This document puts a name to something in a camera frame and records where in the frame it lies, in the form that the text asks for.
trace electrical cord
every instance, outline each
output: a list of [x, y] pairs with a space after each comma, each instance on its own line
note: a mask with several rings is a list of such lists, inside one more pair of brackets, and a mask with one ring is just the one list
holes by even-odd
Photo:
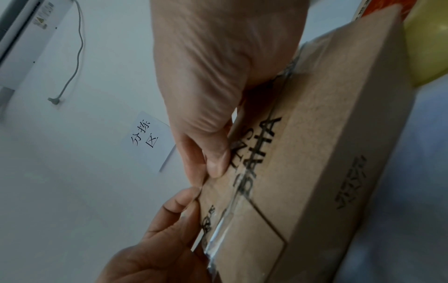
[[56, 98], [48, 98], [48, 101], [50, 101], [54, 105], [58, 105], [61, 102], [60, 98], [64, 94], [64, 92], [67, 89], [67, 87], [69, 86], [70, 82], [74, 79], [74, 77], [78, 73], [78, 70], [79, 70], [79, 57], [81, 55], [81, 52], [84, 49], [84, 39], [83, 39], [83, 35], [81, 34], [81, 7], [80, 7], [79, 2], [77, 0], [73, 0], [73, 1], [76, 3], [76, 6], [78, 8], [78, 14], [79, 14], [78, 32], [79, 32], [79, 37], [81, 38], [81, 48], [78, 51], [75, 73], [71, 76], [70, 80], [68, 80], [68, 82], [65, 84], [64, 88], [62, 89], [62, 91], [61, 91], [61, 93], [59, 94], [58, 97], [56, 97]]

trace white appliance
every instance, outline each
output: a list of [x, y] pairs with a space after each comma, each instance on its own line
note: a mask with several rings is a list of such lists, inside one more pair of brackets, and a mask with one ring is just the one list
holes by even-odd
[[0, 17], [0, 86], [16, 90], [73, 0], [12, 0]]

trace yellow balloon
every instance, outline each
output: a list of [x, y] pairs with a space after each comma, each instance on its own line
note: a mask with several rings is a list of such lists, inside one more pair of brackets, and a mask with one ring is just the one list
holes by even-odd
[[448, 73], [448, 0], [418, 0], [404, 25], [414, 84]]

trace paper sign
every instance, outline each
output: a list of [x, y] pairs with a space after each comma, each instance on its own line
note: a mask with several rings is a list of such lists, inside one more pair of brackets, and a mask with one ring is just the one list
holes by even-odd
[[158, 173], [174, 148], [174, 139], [170, 128], [145, 112], [135, 119], [121, 147], [147, 165], [152, 172]]

